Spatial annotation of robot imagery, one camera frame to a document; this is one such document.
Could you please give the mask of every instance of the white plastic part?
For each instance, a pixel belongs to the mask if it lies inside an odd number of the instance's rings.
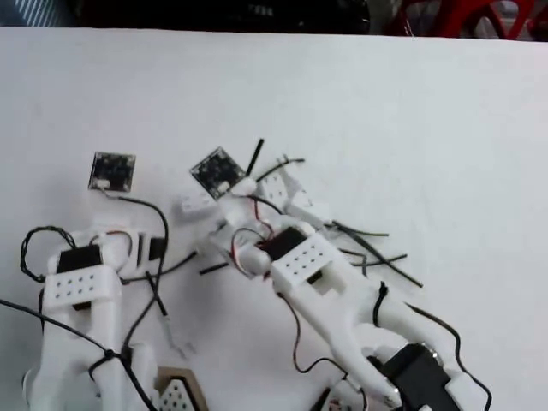
[[[257,190],[257,182],[251,177],[244,177],[230,189],[230,192],[233,195],[246,196],[253,194],[255,190]]]
[[[274,172],[259,182],[261,197],[283,210],[289,201],[288,189],[283,178],[278,172]]]
[[[135,377],[137,377],[149,398],[158,398],[158,392],[153,388],[158,375],[158,363],[156,362],[154,350],[150,345],[142,342],[132,344],[131,348],[133,350],[131,368]],[[128,399],[127,410],[146,411],[148,409],[129,381],[127,382],[126,390],[126,397]]]
[[[79,329],[106,348],[118,351],[122,285],[114,270],[97,265],[45,280],[44,314]],[[89,318],[73,304],[90,302]],[[104,356],[103,351],[55,325],[45,323],[40,369],[30,395],[31,411],[63,409],[62,391],[72,378],[85,372]],[[103,410],[125,409],[126,375],[118,360],[99,367],[94,375]]]
[[[150,261],[150,244],[155,235],[144,230],[121,225],[94,225],[85,231],[70,234],[78,247],[87,246],[90,241],[99,245],[103,264],[115,270],[122,279],[142,277],[145,271],[155,272],[158,269],[159,259]],[[50,257],[48,274],[57,273],[61,252],[67,250],[69,246],[63,245]]]
[[[320,260],[307,268],[295,265],[313,249]],[[308,283],[314,271],[321,278]],[[379,284],[364,278],[344,256],[322,235],[316,233],[282,259],[272,264],[271,275],[276,291],[329,343],[335,361],[368,395],[389,407],[402,405],[397,389],[380,374],[361,353],[354,329],[358,324],[371,323],[378,299]],[[454,362],[453,345],[444,330],[414,313],[390,293],[379,309],[380,325],[407,338],[412,343],[426,343],[442,357],[444,364]]]
[[[186,221],[209,217],[217,210],[217,202],[203,188],[187,191],[182,195],[181,215]]]
[[[180,379],[172,379],[160,397],[159,411],[194,411],[187,387]]]
[[[326,223],[331,222],[329,206],[321,201],[312,200],[304,190],[295,193],[286,211],[290,216],[300,218],[316,229],[321,229]]]
[[[459,372],[458,376],[453,377],[445,385],[445,390],[462,411],[474,411],[485,406],[486,393],[464,372]]]

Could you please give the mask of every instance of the perforated plate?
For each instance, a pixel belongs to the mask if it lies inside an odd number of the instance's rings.
[[[44,308],[112,298],[121,292],[120,288],[116,273],[105,265],[48,276],[45,279]]]
[[[194,411],[187,387],[180,379],[172,379],[160,397],[160,411]]]
[[[272,277],[293,287],[306,281],[332,261],[327,240],[316,233],[272,264]]]
[[[282,176],[272,173],[259,183],[260,190],[267,200],[280,208],[284,208],[289,199],[288,190],[285,187]]]

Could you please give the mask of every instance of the black wire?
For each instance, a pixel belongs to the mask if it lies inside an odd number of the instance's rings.
[[[283,212],[282,210],[280,210],[277,205],[271,203],[269,200],[265,200],[261,197],[258,197],[256,195],[253,195],[253,194],[249,194],[249,195],[244,195],[243,197],[246,197],[248,199],[251,199],[251,200],[255,200],[259,203],[263,203],[263,204],[266,204],[267,206],[269,206],[272,210],[274,210],[275,212],[277,212],[279,215],[283,215]]]
[[[381,254],[374,246],[369,244],[365,239],[361,238],[359,235],[357,235],[352,229],[349,229],[348,227],[333,221],[333,223],[336,225],[337,229],[339,231],[342,231],[344,234],[349,236],[352,240],[354,240],[357,244],[364,247],[369,253],[373,254],[379,261],[382,261],[384,264],[389,266],[392,270],[400,274],[402,277],[407,278],[411,283],[415,284],[417,287],[424,287],[424,284],[419,282],[418,280],[414,279],[413,277],[409,276],[405,271],[400,270],[395,265],[393,265],[389,260],[387,260],[383,254]]]
[[[390,261],[393,263],[394,261],[399,261],[400,259],[406,259],[408,257],[407,254],[401,254],[397,255],[396,257],[390,257],[389,259],[386,259],[387,261]],[[354,267],[361,267],[363,263],[351,263]],[[366,266],[368,267],[374,267],[375,265],[384,265],[385,263],[383,261],[373,261],[372,263],[367,263]]]
[[[257,143],[257,146],[255,147],[255,151],[253,152],[253,156],[251,157],[251,162],[249,162],[249,165],[247,167],[246,176],[250,176],[251,172],[253,171],[253,167],[255,166],[255,163],[257,162],[257,157],[259,156],[261,148],[263,148],[263,144],[265,143],[264,139],[260,139],[259,143]]]
[[[415,306],[412,306],[411,304],[407,304],[409,308],[411,308],[413,311],[415,311],[417,314],[419,315],[422,315],[423,317],[426,317],[427,319],[430,319],[431,321],[433,321],[434,323],[436,323],[437,325],[440,325],[442,327],[444,327],[454,338],[455,338],[455,357],[456,357],[456,363],[459,365],[459,367],[461,368],[462,372],[468,374],[470,376],[470,378],[477,384],[479,385],[479,387],[481,387],[481,389],[483,391],[485,391],[485,393],[487,394],[487,403],[485,404],[485,408],[484,410],[485,411],[488,411],[490,408],[491,408],[491,403],[492,403],[492,394],[491,394],[491,391],[487,388],[487,386],[485,384],[483,384],[481,381],[479,381],[474,375],[472,375],[467,369],[466,367],[462,364],[462,359],[461,359],[461,343],[462,343],[462,340],[461,340],[461,336],[459,335],[459,333],[457,332],[457,330],[455,330],[451,325],[449,325],[448,323],[446,323],[445,321],[443,321],[442,319],[436,317],[435,315],[433,314],[430,314],[429,312],[421,309],[421,308],[418,308],[418,307],[415,307]]]
[[[52,231],[55,233],[58,233],[71,248],[76,248],[76,243],[74,241],[73,236],[62,229],[61,227],[55,227],[53,225],[46,225],[44,227],[36,227],[35,229],[31,229],[27,235],[25,236],[25,239],[21,243],[21,261],[19,267],[21,268],[21,271],[25,274],[27,274],[32,280],[36,281],[37,283],[43,283],[45,281],[45,275],[40,274],[36,275],[32,271],[30,271],[27,267],[27,252],[28,252],[28,244],[31,241],[31,238],[33,235],[40,231]]]
[[[276,171],[278,169],[281,169],[282,167],[286,166],[289,163],[304,163],[304,162],[305,162],[304,158],[288,158],[284,162],[276,164],[274,167],[272,167],[272,168],[268,169],[267,171],[265,171],[263,174],[261,174],[259,177],[257,177],[257,179],[255,179],[255,181],[260,182],[265,177],[272,174],[274,171]]]
[[[221,264],[216,264],[216,265],[212,265],[211,267],[207,267],[207,268],[202,268],[200,271],[198,271],[198,273],[203,276],[204,274],[207,274],[207,273],[210,273],[210,272],[213,272],[213,271],[217,271],[217,270],[220,270],[224,267],[228,267],[229,266],[229,263],[221,263]]]
[[[386,287],[386,284],[384,281],[380,282],[380,289],[378,289],[378,299],[375,302],[375,307],[373,307],[373,325],[375,325],[377,328],[378,325],[378,310],[380,309],[381,304],[384,301],[384,298],[388,295],[388,287]]]
[[[152,287],[152,298],[146,304],[145,309],[142,311],[140,316],[134,321],[132,326],[129,328],[129,332],[126,335],[126,337],[124,338],[123,345],[122,345],[122,352],[124,353],[125,351],[127,351],[129,349],[129,343],[131,341],[131,337],[135,333],[135,330],[137,330],[137,327],[139,326],[139,324],[141,323],[143,318],[150,311],[152,305],[154,304],[154,301],[158,301],[159,306],[162,304],[162,303],[160,303],[160,296],[158,295],[158,288],[159,288],[159,285],[160,285],[160,278],[161,278],[162,269],[164,268],[165,254],[166,254],[167,249],[168,249],[168,244],[170,243],[170,227],[168,225],[168,220],[165,217],[162,210],[160,210],[153,203],[149,203],[148,201],[144,201],[144,200],[132,199],[130,197],[123,197],[121,195],[112,196],[112,195],[107,194],[106,191],[104,191],[104,190],[101,190],[101,191],[109,199],[126,201],[128,203],[139,204],[141,206],[146,206],[146,207],[152,208],[160,216],[160,219],[162,220],[162,224],[164,225],[165,247],[164,247],[164,250],[163,250],[162,254],[160,255],[160,262],[158,264],[158,272],[156,274],[156,283]]]
[[[337,223],[333,222],[333,224],[324,224],[325,227],[327,227],[328,229],[336,229],[337,228]],[[362,231],[360,229],[353,229],[351,227],[349,227],[348,225],[345,225],[345,227],[347,229],[350,229],[352,231],[354,231],[356,234],[360,234],[360,235],[368,235],[370,237],[388,237],[390,236],[390,234],[388,233],[372,233],[372,232],[369,232],[369,231]]]
[[[135,374],[133,372],[133,370],[131,370],[131,367],[128,369],[128,364],[125,364],[124,360],[122,360],[121,356],[117,353],[115,353],[114,351],[112,351],[111,349],[107,349],[105,348],[102,344],[100,344],[99,342],[95,341],[93,338],[87,336],[86,334],[66,325],[66,324],[63,324],[59,321],[57,321],[56,319],[53,319],[51,317],[48,317],[47,315],[44,315],[42,313],[37,313],[36,311],[32,310],[31,308],[28,308],[28,307],[25,307],[25,306],[22,306],[22,305],[19,305],[19,304],[15,304],[14,302],[11,302],[11,301],[6,301],[6,300],[2,300],[0,299],[0,305],[2,306],[6,306],[6,307],[9,307],[9,308],[13,308],[14,310],[17,310],[17,311],[21,311],[23,313],[27,313],[27,314],[30,314],[38,319],[41,319],[42,321],[45,321],[46,323],[50,323],[56,327],[59,327],[59,328],[62,328],[68,332],[72,332],[73,334],[75,334],[76,336],[78,337],[81,337],[81,338],[84,338],[85,340],[87,340],[88,342],[90,342],[91,344],[95,345],[96,347],[98,347],[99,349],[101,349],[103,352],[104,352],[104,358],[120,358],[120,361],[122,362],[122,365],[124,367],[124,369],[126,370],[126,372],[128,373],[128,376],[129,376],[129,379],[131,380],[131,382],[133,383],[135,389],[137,390],[137,392],[139,393],[141,399],[143,400],[143,402],[145,403],[145,405],[148,407],[148,409],[150,411],[157,411],[154,406],[152,405],[151,401],[148,399],[148,397],[146,396],[143,388],[141,387],[140,383],[139,383],[139,380],[135,377]],[[105,363],[107,360],[103,360],[103,358],[101,360],[101,364]]]
[[[85,340],[87,340],[91,344],[93,344],[96,347],[100,348],[102,351],[106,351],[106,348],[103,347],[97,341],[95,341],[93,338],[91,338],[91,337],[87,336],[86,334],[70,327],[69,325],[66,325],[66,324],[63,324],[63,323],[57,321],[56,319],[52,319],[51,317],[48,317],[47,315],[44,315],[42,313],[38,313],[38,312],[32,310],[32,308],[28,308],[28,307],[25,307],[25,306],[22,306],[22,305],[19,305],[19,304],[15,304],[14,302],[2,300],[2,299],[0,299],[0,305],[6,306],[6,307],[9,307],[9,308],[13,308],[14,310],[21,311],[23,313],[33,315],[34,317],[36,317],[38,319],[41,319],[42,321],[45,321],[46,323],[50,323],[50,324],[53,324],[57,327],[63,328],[64,330],[66,330],[68,332],[72,332],[73,334],[75,334],[78,337],[84,338]]]
[[[280,297],[286,304],[287,306],[289,307],[289,310],[291,311],[291,313],[293,314],[293,317],[295,318],[295,322],[297,324],[297,336],[295,338],[295,345],[293,346],[293,365],[295,366],[295,370],[297,370],[297,372],[301,373],[301,374],[308,374],[309,372],[312,371],[312,369],[317,366],[320,362],[329,362],[330,364],[332,364],[333,366],[335,366],[336,368],[338,368],[343,374],[348,374],[344,368],[342,368],[341,366],[339,366],[334,360],[332,360],[331,358],[327,358],[327,357],[322,357],[322,358],[318,358],[316,361],[314,361],[310,366],[308,366],[307,368],[304,368],[302,369],[299,364],[297,363],[297,348],[299,347],[299,341],[301,340],[301,322],[299,320],[299,317],[297,317],[297,313],[295,312],[295,309],[291,306],[291,304],[289,304],[289,301],[287,301],[287,299],[281,295],[281,294],[278,294],[277,295],[278,297]]]
[[[177,264],[173,265],[172,267],[168,268],[167,270],[162,271],[160,273],[160,276],[165,276],[166,274],[170,274],[171,272],[173,272],[175,270],[178,270],[179,268],[181,268],[183,265],[185,265],[188,261],[190,261],[191,259],[193,259],[197,255],[198,255],[198,253],[196,253],[195,251],[192,251],[187,257],[185,257],[184,259],[179,261]],[[157,274],[154,274],[154,275],[149,274],[149,276],[152,277],[152,278],[156,278]],[[135,277],[135,278],[125,278],[125,279],[121,278],[123,285],[129,284],[129,283],[135,283],[137,281],[144,281],[144,280],[147,280],[147,279],[148,279],[148,276]]]

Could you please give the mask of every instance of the white surface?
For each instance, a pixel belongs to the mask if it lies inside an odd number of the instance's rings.
[[[401,267],[461,332],[493,410],[545,403],[545,45],[3,28],[0,56],[3,298],[36,307],[39,287],[18,270],[34,226],[83,229],[114,210],[161,232],[151,212],[87,191],[95,151],[137,155],[132,195],[170,211],[169,265],[198,229],[176,219],[188,170],[219,145],[245,167],[263,137],[257,171],[284,152],[306,157],[307,191],[329,188],[334,217],[388,231],[375,244],[409,253]],[[57,242],[33,240],[32,269],[45,270]],[[199,277],[205,264],[160,288],[196,347],[189,366],[211,410],[310,407],[337,372],[296,373],[295,324],[270,284],[232,270]],[[146,285],[129,287],[125,307],[142,307]],[[157,318],[138,337],[154,342],[160,365],[184,365]],[[2,408],[22,409],[39,322],[3,308],[0,325]],[[325,352],[304,326],[301,364]]]

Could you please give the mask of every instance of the red wire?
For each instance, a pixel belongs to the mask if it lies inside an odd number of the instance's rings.
[[[260,219],[259,202],[257,200],[253,200],[253,209],[255,210],[255,218],[257,219],[257,221],[262,223],[270,231],[270,234],[268,235],[268,240],[270,240],[272,238],[272,236],[274,235],[274,229],[266,221],[263,221],[263,220]]]

